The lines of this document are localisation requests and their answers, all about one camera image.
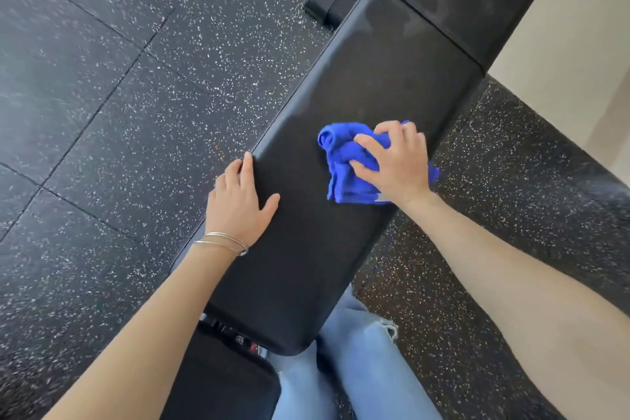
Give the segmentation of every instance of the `jeans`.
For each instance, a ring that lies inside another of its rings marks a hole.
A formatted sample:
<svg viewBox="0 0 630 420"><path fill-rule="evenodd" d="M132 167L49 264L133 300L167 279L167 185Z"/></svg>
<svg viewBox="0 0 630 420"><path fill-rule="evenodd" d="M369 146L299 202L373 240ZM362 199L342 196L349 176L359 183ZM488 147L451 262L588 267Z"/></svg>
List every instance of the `jeans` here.
<svg viewBox="0 0 630 420"><path fill-rule="evenodd" d="M358 420L425 420L441 416L394 345L398 328L343 293L319 332L319 339L295 357L270 353L282 393L273 420L336 419L335 394L317 367L322 354L331 364Z"/></svg>

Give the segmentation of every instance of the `person's right arm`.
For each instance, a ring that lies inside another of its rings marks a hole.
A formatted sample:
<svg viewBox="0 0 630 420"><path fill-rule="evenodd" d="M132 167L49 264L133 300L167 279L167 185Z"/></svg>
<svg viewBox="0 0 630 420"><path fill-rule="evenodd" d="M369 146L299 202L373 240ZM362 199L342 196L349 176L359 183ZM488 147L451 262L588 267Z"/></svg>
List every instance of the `person's right arm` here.
<svg viewBox="0 0 630 420"><path fill-rule="evenodd" d="M626 419L630 319L571 277L486 231L429 190L427 146L413 123L384 122L391 147L358 135L379 171L357 175L415 221L501 331L540 392L566 418Z"/></svg>

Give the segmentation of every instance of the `beige wall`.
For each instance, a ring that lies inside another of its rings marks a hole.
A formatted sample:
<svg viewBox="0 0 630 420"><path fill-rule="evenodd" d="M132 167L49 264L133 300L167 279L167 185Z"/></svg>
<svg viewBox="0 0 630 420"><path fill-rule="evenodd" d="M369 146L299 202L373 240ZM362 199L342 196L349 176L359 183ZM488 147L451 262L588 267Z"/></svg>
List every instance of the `beige wall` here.
<svg viewBox="0 0 630 420"><path fill-rule="evenodd" d="M490 74L630 184L630 0L535 0Z"/></svg>

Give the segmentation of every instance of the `blue towel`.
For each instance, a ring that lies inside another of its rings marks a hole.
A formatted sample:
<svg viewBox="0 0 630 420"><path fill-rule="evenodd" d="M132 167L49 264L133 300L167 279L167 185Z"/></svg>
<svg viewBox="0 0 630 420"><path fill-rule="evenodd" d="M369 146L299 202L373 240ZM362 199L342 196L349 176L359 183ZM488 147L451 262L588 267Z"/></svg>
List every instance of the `blue towel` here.
<svg viewBox="0 0 630 420"><path fill-rule="evenodd" d="M370 135L385 149L391 145L387 133L375 135L374 131L363 123L333 123L319 132L318 144L326 151L326 161L331 175L328 199L358 204L391 204L389 201L379 201L381 192L357 177L350 166L350 161L356 160L368 169L379 170L376 159L354 141L354 137L359 134ZM440 171L429 162L430 184L437 180L439 173Z"/></svg>

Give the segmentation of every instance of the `bracelet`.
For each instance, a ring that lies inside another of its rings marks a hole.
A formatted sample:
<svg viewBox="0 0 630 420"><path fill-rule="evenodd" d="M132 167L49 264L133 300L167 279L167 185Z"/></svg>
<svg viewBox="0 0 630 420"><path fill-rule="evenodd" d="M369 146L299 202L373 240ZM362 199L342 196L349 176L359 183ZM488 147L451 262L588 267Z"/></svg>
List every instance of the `bracelet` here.
<svg viewBox="0 0 630 420"><path fill-rule="evenodd" d="M238 245L240 245L240 246L242 247L242 250L237 251L236 249L232 249L231 247L226 246L225 244L222 244L222 243L220 243L220 242L208 241L208 240L205 240L205 239L199 239L199 240L197 240L197 241L195 241L195 242L199 242L199 243L207 243L207 244L214 244L214 245L217 245L217 246L223 246L223 247L224 247L224 248L226 248L226 249L230 249L231 251L234 251L234 252L235 252L236 254L238 254L239 256L245 256L245 254L247 254L247 253L249 252L249 246L248 246L247 244L245 244L245 243L244 243L243 241L241 241L240 239L237 239L237 238L235 238L235 237L232 237L232 236L230 236L230 235L228 235L228 234L225 234L225 233L218 233L218 232L210 232L210 233L206 233L206 234L204 235L204 237L208 237L208 236L209 236L209 237L215 236L215 237L220 237L220 238L223 238L223 239L228 239L228 240L230 240L230 241L232 241L232 242L235 242L235 243L237 243Z"/></svg>

